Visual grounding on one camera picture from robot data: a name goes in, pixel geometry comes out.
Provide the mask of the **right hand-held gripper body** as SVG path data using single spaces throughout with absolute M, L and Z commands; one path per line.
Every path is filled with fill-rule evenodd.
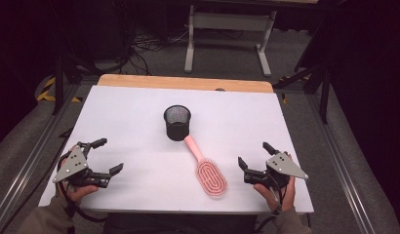
M 244 182 L 262 184 L 267 189 L 282 189 L 289 183 L 290 177 L 308 180 L 309 176 L 286 154 L 279 152 L 266 162 L 265 171 L 249 169 L 244 172 Z

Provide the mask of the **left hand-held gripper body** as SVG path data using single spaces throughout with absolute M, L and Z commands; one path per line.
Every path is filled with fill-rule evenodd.
M 62 157 L 53 183 L 67 181 L 75 187 L 94 185 L 106 188 L 110 181 L 110 174 L 95 173 L 89 167 L 87 156 L 90 146 L 76 145 L 71 151 Z

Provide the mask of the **pink hairbrush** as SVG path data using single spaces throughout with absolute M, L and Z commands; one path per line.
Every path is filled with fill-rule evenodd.
M 197 160 L 196 177 L 205 193 L 215 197 L 224 194 L 227 189 L 227 181 L 217 164 L 203 156 L 192 136 L 187 136 L 184 142 Z

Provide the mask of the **black mesh pen cup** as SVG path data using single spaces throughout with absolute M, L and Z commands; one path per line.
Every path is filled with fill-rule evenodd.
M 172 105 L 163 114 L 167 137 L 173 141 L 182 141 L 189 135 L 191 113 L 183 105 Z

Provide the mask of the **person's left hand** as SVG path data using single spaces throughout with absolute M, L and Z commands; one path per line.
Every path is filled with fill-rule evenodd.
M 95 185 L 87 185 L 83 187 L 72 187 L 67 182 L 58 182 L 56 185 L 56 196 L 63 200 L 71 201 L 75 204 L 80 204 L 81 200 L 99 189 Z

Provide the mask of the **person's right hand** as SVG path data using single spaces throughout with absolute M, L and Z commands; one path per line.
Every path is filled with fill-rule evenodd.
M 265 199 L 269 209 L 275 213 L 286 211 L 294 206 L 296 180 L 291 176 L 288 185 L 281 189 L 281 192 L 272 191 L 262 184 L 255 184 L 254 189 Z

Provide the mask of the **white table board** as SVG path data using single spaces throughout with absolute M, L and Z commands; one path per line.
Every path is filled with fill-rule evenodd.
M 190 134 L 226 178 L 227 189 L 219 197 L 204 192 L 185 143 L 166 135 L 163 113 L 175 104 L 190 110 Z M 107 187 L 82 200 L 86 211 L 262 214 L 267 204 L 244 182 L 238 162 L 264 170 L 269 157 L 264 143 L 296 152 L 278 97 L 268 93 L 94 86 L 67 143 L 102 137 L 107 143 L 90 151 L 90 168 L 123 169 Z

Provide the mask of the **black metal stand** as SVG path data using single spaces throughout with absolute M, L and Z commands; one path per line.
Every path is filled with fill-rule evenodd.
M 298 82 L 303 78 L 307 77 L 302 90 L 307 95 L 314 95 L 318 88 L 321 88 L 321 97 L 319 103 L 319 115 L 324 124 L 327 124 L 327 107 L 329 99 L 329 91 L 331 84 L 331 77 L 329 75 L 328 67 L 326 64 L 315 65 L 313 67 L 304 69 L 297 74 L 280 80 L 278 83 L 273 85 L 274 90 L 281 90 L 287 86 Z
M 53 114 L 57 115 L 64 105 L 64 80 L 69 84 L 77 85 L 82 80 L 79 66 L 85 68 L 92 75 L 100 77 L 103 72 L 94 65 L 74 56 L 73 54 L 64 52 L 59 53 L 55 59 L 55 92 L 56 102 Z

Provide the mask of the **yellow black hazard tape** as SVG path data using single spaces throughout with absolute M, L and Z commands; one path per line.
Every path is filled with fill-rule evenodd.
M 57 98 L 50 94 L 51 89 L 56 84 L 56 78 L 50 77 L 45 83 L 42 90 L 37 95 L 36 99 L 38 101 L 45 100 L 45 101 L 56 101 Z

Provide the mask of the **person's dark clothing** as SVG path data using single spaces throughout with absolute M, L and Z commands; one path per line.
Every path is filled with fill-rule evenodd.
M 248 214 L 109 214 L 103 234 L 253 234 Z

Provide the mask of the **wooden table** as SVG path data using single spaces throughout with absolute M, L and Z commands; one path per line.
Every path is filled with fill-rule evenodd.
M 224 88 L 226 92 L 273 93 L 272 85 L 266 81 L 243 81 L 214 78 L 104 74 L 100 77 L 98 85 L 202 91 L 214 91 L 216 88 Z

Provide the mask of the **aluminium floor rail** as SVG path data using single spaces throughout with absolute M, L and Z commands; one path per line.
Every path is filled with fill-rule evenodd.
M 0 232 L 78 89 L 79 85 L 66 88 L 57 112 L 54 112 L 56 103 L 40 102 L 0 143 Z
M 340 181 L 340 185 L 343 189 L 346 200 L 352 210 L 352 213 L 354 214 L 354 218 L 357 222 L 361 234 L 377 234 L 365 210 L 364 204 L 361 201 L 358 190 L 355 187 L 355 184 L 353 183 L 353 180 L 341 158 L 340 151 L 332 135 L 332 132 L 329 126 L 325 124 L 320 117 L 320 114 L 318 112 L 319 105 L 316 96 L 307 95 L 306 99 L 317 122 L 317 125 L 320 128 L 323 139 L 327 144 L 333 167 Z

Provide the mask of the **grey metal desk frame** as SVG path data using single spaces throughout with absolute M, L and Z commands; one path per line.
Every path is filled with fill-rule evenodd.
M 190 73 L 194 60 L 194 30 L 218 29 L 262 32 L 262 40 L 256 44 L 256 51 L 260 61 L 260 67 L 265 77 L 270 77 L 272 72 L 265 54 L 266 46 L 273 24 L 277 16 L 276 11 L 271 11 L 267 16 L 232 15 L 220 13 L 197 12 L 193 5 L 189 9 L 188 17 L 188 44 L 186 48 L 184 72 Z

